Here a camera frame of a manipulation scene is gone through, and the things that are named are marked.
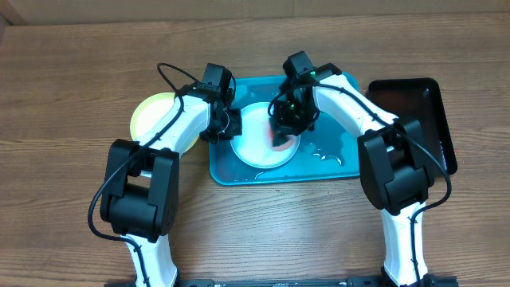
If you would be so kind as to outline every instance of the wood grain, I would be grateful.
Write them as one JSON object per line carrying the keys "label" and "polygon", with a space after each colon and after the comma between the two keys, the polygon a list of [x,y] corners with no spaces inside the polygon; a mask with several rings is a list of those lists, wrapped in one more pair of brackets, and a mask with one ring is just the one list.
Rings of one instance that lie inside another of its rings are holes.
{"label": "wood grain", "polygon": [[[165,61],[200,77],[282,74],[306,50],[372,80],[433,77],[459,171],[425,216],[430,271],[462,286],[510,281],[510,14],[6,27],[0,46],[0,285],[133,278],[128,250],[88,230],[108,148],[139,102],[168,91]],[[178,84],[184,77],[169,72]],[[182,158],[172,256],[184,278],[342,278],[379,272],[383,229],[358,180],[223,187],[201,142]],[[445,189],[437,183],[431,200]],[[104,232],[96,212],[96,222]]]}
{"label": "wood grain", "polygon": [[3,30],[9,25],[6,19],[0,14],[0,44],[2,44]]}

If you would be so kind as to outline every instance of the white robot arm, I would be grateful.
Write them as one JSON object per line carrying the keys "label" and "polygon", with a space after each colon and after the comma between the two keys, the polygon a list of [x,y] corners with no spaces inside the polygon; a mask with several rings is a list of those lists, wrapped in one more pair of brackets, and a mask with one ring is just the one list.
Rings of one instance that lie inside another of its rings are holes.
{"label": "white robot arm", "polygon": [[[156,150],[170,148],[172,151],[178,152],[179,157],[181,157],[193,139],[209,127],[211,104],[206,103],[203,99],[188,95],[183,96],[182,101],[184,110],[181,115],[168,131],[151,145],[151,148]],[[149,132],[136,138],[135,141],[138,141],[140,145],[144,145],[151,140],[156,133],[175,118],[180,107],[180,101],[175,99],[171,110]],[[141,175],[151,177],[149,171],[142,171]],[[132,234],[124,236],[136,241],[139,246],[143,247],[141,252],[151,286],[172,287],[177,279],[178,271],[171,258],[169,235],[159,236],[156,243],[151,243],[146,238]],[[131,245],[127,244],[127,247],[135,264],[136,286],[145,286],[138,254]]]}
{"label": "white robot arm", "polygon": [[[375,112],[388,124],[392,124],[397,116],[382,110],[370,102],[353,88],[347,78],[340,75],[332,75],[320,81],[321,84],[332,85],[338,88],[345,88],[348,92],[357,96],[372,112]],[[339,122],[352,137],[358,138],[367,131],[378,131],[384,128],[375,121],[355,100],[345,93],[330,88],[313,87],[313,100],[321,112],[326,112],[333,119]],[[416,282],[414,264],[411,255],[410,245],[410,220],[413,213],[424,207],[423,203],[413,203],[400,211],[399,215],[391,215],[387,210],[381,210],[382,228],[384,230],[384,241],[386,243],[386,259],[384,269],[390,279],[397,285],[411,285]],[[428,273],[422,252],[422,214],[416,218],[415,242],[416,259],[420,279]]]}

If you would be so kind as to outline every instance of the blue tray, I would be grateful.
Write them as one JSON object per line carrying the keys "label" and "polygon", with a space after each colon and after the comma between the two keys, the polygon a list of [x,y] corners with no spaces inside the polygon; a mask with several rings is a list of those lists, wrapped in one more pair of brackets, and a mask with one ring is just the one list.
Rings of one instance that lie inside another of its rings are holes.
{"label": "blue tray", "polygon": [[[354,77],[343,73],[356,89]],[[269,102],[279,92],[285,76],[237,79],[232,108],[257,102]],[[209,145],[210,174],[216,182],[227,185],[290,183],[317,179],[350,179],[359,176],[358,146],[342,126],[328,114],[321,113],[313,132],[301,134],[297,153],[284,165],[259,169],[243,163],[228,140]]]}

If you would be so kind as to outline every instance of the black cable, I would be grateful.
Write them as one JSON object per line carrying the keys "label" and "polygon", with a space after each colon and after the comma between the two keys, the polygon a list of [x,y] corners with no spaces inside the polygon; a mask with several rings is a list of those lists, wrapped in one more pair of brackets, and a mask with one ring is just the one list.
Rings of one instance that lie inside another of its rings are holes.
{"label": "black cable", "polygon": [[[395,132],[397,132],[397,134],[399,136],[401,136],[406,142],[408,142],[409,144],[412,144],[414,145],[417,149],[419,149],[423,154],[425,154],[427,157],[430,158],[430,160],[432,160],[432,162],[434,163],[434,165],[439,168],[439,170],[441,171],[443,177],[445,178],[445,181],[446,181],[446,193],[445,195],[443,196],[442,199],[434,202],[434,203],[431,203],[429,204],[428,206],[424,206],[422,208],[420,208],[419,210],[416,210],[414,213],[413,213],[413,216],[411,216],[410,218],[410,224],[411,224],[411,253],[412,253],[412,260],[413,260],[413,264],[414,264],[414,272],[416,274],[416,279],[417,279],[417,283],[418,285],[421,285],[421,279],[420,279],[420,273],[418,271],[418,261],[416,260],[416,244],[414,242],[414,224],[416,223],[416,217],[418,215],[420,215],[421,212],[425,211],[425,210],[429,210],[429,209],[432,209],[434,207],[437,207],[437,206],[440,206],[441,204],[445,203],[446,200],[448,200],[448,198],[450,197],[450,195],[452,194],[452,182],[449,178],[449,175],[448,173],[446,172],[445,168],[443,168],[443,166],[434,158],[433,155],[431,155],[422,145],[420,145],[419,143],[417,143],[416,141],[412,140],[409,136],[407,136],[404,132],[401,132],[400,130],[398,130],[396,127],[394,127],[393,125],[391,124],[388,124],[386,121],[384,121],[383,119],[381,119],[375,112],[372,112],[372,110],[370,110],[370,108],[368,108],[365,103],[363,103],[362,100],[360,100],[357,96],[355,96],[353,93],[347,91],[345,88],[339,88],[339,87],[336,87],[336,86],[333,86],[333,85],[326,85],[326,84],[321,84],[321,83],[315,83],[315,84],[310,84],[310,85],[297,85],[295,87],[292,88],[292,90],[296,89],[296,88],[309,88],[309,87],[322,87],[322,88],[330,88],[330,89],[333,89],[333,90],[336,90],[338,92],[341,92],[341,93],[344,93],[346,95],[348,95],[350,98],[352,98],[356,103],[359,104],[359,106],[361,106],[374,120],[378,121],[380,124],[382,124],[383,126],[387,127],[387,128],[391,128],[393,129]],[[280,98],[282,95],[286,94],[286,93],[281,93],[280,95],[278,96],[275,96],[275,98],[271,101],[272,103],[276,102],[276,100],[278,98]]]}
{"label": "black cable", "polygon": [[268,106],[268,115],[269,116],[274,116],[274,114],[271,113],[271,108],[273,107],[273,105],[277,102],[278,99],[280,99],[282,96],[286,95],[287,92],[281,92],[279,95],[275,96],[270,102],[269,102],[269,106]]}
{"label": "black cable", "polygon": [[[177,93],[177,88],[172,84],[172,82],[170,80],[168,80],[167,76],[163,73],[163,71],[161,70],[161,66],[164,65],[164,66],[167,66],[167,67],[170,67],[170,68],[173,68],[181,73],[184,73],[185,75],[187,75],[188,77],[190,77],[191,79],[193,79],[195,82],[198,82],[198,80],[191,76],[189,73],[185,72],[184,70],[178,68],[178,67],[175,67],[173,65],[170,65],[170,64],[166,64],[166,63],[159,63],[157,65],[157,68],[158,68],[158,72],[159,74],[161,75],[161,77],[163,77],[163,79],[174,89],[175,91],[175,94],[178,94]],[[112,241],[118,241],[118,242],[126,242],[128,244],[131,244],[133,247],[134,247],[134,251],[138,254],[138,259],[139,259],[139,263],[140,263],[140,269],[142,270],[142,276],[143,276],[143,283],[145,283],[145,285],[147,287],[151,287],[151,284],[149,283],[149,277],[147,276],[147,271],[145,270],[145,263],[143,262],[143,255],[142,255],[142,251],[141,251],[141,246],[139,246],[134,240],[130,239],[130,238],[122,238],[122,237],[119,237],[119,236],[112,236],[112,235],[108,235],[108,234],[103,234],[101,232],[98,231],[98,229],[94,226],[94,222],[93,222],[93,213],[94,213],[94,207],[96,207],[96,204],[97,204],[97,201],[99,200],[99,197],[103,194],[103,191],[104,189],[108,186],[108,184],[113,180],[113,178],[115,178],[117,176],[117,174],[119,174],[120,171],[122,171],[124,168],[126,168],[130,163],[133,162],[134,159],[136,159],[139,155],[141,155],[143,153],[143,151],[147,148],[149,148],[153,143],[156,142],[156,140],[158,140],[171,126],[172,124],[175,123],[175,121],[177,121],[177,119],[179,118],[179,116],[182,114],[182,112],[184,111],[184,101],[182,100],[182,97],[181,96],[177,96],[178,97],[178,100],[179,100],[179,103],[181,104],[178,111],[177,111],[177,114],[175,115],[175,117],[165,126],[161,129],[161,131],[159,131],[158,133],[156,133],[154,135],[154,137],[149,140],[146,144],[144,144],[142,147],[140,147],[138,149],[138,151],[136,151],[135,153],[133,153],[131,156],[129,156],[125,162],[123,162],[115,171],[113,171],[112,175],[110,175],[110,177],[108,177],[108,179],[106,179],[104,181],[104,183],[100,186],[100,188],[97,190],[96,194],[94,195],[94,197],[92,198],[92,201],[90,202],[90,206],[88,207],[88,216],[87,216],[87,221],[88,221],[88,228],[90,228],[90,230],[99,238],[103,238],[103,239],[107,239],[107,240],[112,240]]]}
{"label": "black cable", "polygon": [[236,86],[237,85],[236,85],[236,77],[234,77],[233,75],[232,75],[232,81],[233,81],[232,97],[235,98],[235,96],[236,96],[236,88],[237,88]]}

